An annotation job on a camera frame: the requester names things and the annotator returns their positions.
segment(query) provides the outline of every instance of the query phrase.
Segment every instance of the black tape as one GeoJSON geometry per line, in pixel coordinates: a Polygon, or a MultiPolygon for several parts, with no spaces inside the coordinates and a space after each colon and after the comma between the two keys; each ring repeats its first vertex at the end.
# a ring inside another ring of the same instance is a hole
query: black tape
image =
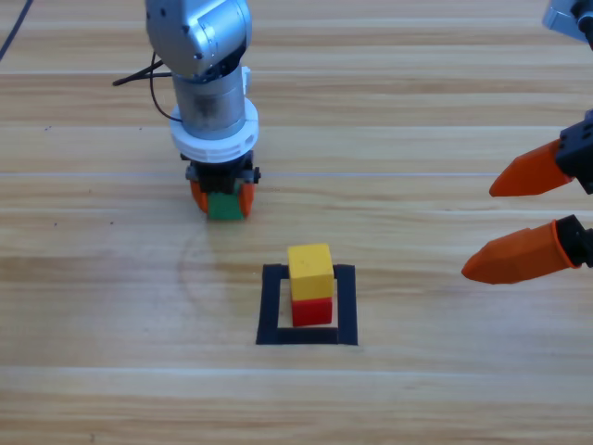
{"type": "Polygon", "coordinates": [[[33,0],[27,0],[25,6],[22,8],[22,11],[20,11],[19,18],[15,22],[15,25],[12,27],[12,30],[10,31],[10,34],[6,38],[4,44],[2,45],[2,48],[0,48],[0,61],[2,61],[2,58],[6,54],[6,51],[8,51],[8,48],[10,47],[10,44],[12,44],[12,41],[15,40],[17,32],[19,32],[20,25],[22,25],[22,22],[25,20],[25,17],[27,17],[27,13],[29,12],[29,9],[31,8],[32,4],[33,0]]]}
{"type": "Polygon", "coordinates": [[[342,345],[358,346],[359,328],[356,308],[356,269],[354,266],[334,267],[337,279],[338,341],[342,345]]]}
{"type": "Polygon", "coordinates": [[[256,344],[358,346],[356,269],[347,265],[334,266],[334,277],[337,280],[338,327],[278,328],[280,283],[289,278],[288,266],[264,265],[256,344]]]}

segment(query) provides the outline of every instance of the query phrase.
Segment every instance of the table surface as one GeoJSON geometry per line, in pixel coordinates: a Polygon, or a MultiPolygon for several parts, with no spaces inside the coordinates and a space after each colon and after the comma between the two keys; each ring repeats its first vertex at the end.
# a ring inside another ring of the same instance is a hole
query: table surface
{"type": "Polygon", "coordinates": [[[488,194],[591,108],[587,46],[544,0],[250,4],[242,223],[200,214],[147,83],[110,85],[150,61],[143,3],[32,5],[0,63],[0,443],[590,445],[591,272],[461,276],[494,237],[593,225],[578,184],[488,194]],[[360,346],[256,346],[263,264],[318,242],[357,267],[360,346]]]}

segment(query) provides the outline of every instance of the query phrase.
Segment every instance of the cube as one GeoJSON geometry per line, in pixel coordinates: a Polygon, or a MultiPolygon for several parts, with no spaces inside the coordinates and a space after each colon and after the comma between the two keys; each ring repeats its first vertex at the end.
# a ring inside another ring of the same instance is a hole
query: cube
{"type": "Polygon", "coordinates": [[[332,322],[332,299],[305,299],[293,301],[293,327],[330,324],[332,322]]]}
{"type": "Polygon", "coordinates": [[[334,296],[334,266],[327,244],[288,248],[288,270],[292,301],[334,296]]]}

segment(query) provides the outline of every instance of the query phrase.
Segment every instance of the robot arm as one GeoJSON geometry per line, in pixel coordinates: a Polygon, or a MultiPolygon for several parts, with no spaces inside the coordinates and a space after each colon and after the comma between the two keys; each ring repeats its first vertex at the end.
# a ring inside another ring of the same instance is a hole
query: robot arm
{"type": "MultiPolygon", "coordinates": [[[[551,0],[544,26],[593,49],[593,0],[551,0]]],[[[558,139],[515,159],[490,188],[492,197],[547,193],[577,179],[593,195],[593,110],[558,139]]],[[[491,285],[514,284],[583,264],[593,268],[593,229],[574,215],[487,243],[463,275],[491,285]]]]}
{"type": "Polygon", "coordinates": [[[171,136],[190,163],[194,199],[210,219],[243,219],[260,177],[259,117],[241,66],[251,43],[247,1],[145,0],[145,8],[150,44],[171,70],[178,103],[168,116],[171,136]]]}
{"type": "Polygon", "coordinates": [[[544,26],[589,43],[593,49],[593,1],[551,0],[544,17],[544,26]]]}
{"type": "Polygon", "coordinates": [[[203,77],[236,68],[251,43],[246,0],[145,0],[150,44],[171,71],[203,77]]]}

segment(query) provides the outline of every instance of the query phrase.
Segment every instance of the orange block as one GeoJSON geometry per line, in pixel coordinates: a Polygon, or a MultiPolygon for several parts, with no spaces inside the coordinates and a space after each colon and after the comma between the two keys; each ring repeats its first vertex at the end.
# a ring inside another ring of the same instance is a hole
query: orange block
{"type": "Polygon", "coordinates": [[[305,299],[292,301],[293,326],[311,326],[332,322],[332,299],[305,299]]]}

